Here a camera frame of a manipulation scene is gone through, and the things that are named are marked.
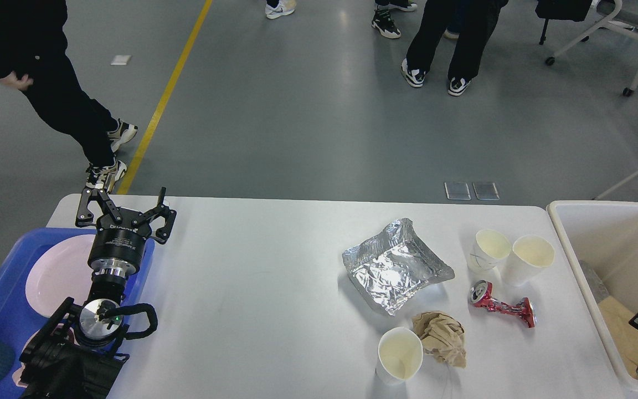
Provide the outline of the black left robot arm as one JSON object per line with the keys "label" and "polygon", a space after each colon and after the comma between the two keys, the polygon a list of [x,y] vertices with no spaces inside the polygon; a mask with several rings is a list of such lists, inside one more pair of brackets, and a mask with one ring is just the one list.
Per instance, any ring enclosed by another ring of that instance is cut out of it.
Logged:
{"label": "black left robot arm", "polygon": [[145,243],[168,241],[177,215],[164,203],[140,212],[116,206],[103,188],[81,193],[78,227],[94,226],[89,254],[91,288],[82,305],[66,298],[33,336],[19,357],[23,398],[105,398],[128,354],[125,339],[153,334],[158,319],[152,305],[123,305],[127,280],[138,273]]}

